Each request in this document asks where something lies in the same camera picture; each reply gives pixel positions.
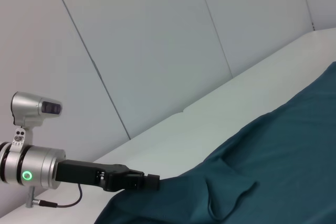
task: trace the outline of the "green fabric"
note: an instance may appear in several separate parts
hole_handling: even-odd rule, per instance
[[[336,63],[160,191],[117,194],[110,223],[336,223]]]

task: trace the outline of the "camera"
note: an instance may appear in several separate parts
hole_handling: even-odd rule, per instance
[[[60,116],[62,104],[38,95],[16,92],[10,105],[14,124],[23,128],[41,126],[45,118]]]

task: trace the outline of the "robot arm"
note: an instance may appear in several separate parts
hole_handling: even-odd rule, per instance
[[[105,191],[121,189],[158,190],[160,177],[125,165],[104,165],[66,159],[64,150],[33,146],[35,126],[45,118],[61,115],[62,104],[56,100],[17,92],[11,103],[15,130],[11,143],[0,143],[0,182],[29,186],[26,206],[34,203],[34,188],[57,189],[60,182],[99,186]]]

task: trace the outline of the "white tabletop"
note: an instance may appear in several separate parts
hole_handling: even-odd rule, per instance
[[[276,109],[321,75],[336,60],[335,40],[336,29],[304,35],[97,163],[125,164],[161,178],[193,168],[247,123]],[[62,183],[38,198],[69,204],[78,195],[77,185]],[[1,218],[0,224],[93,223],[113,195],[83,186],[83,199],[74,207],[22,206]]]

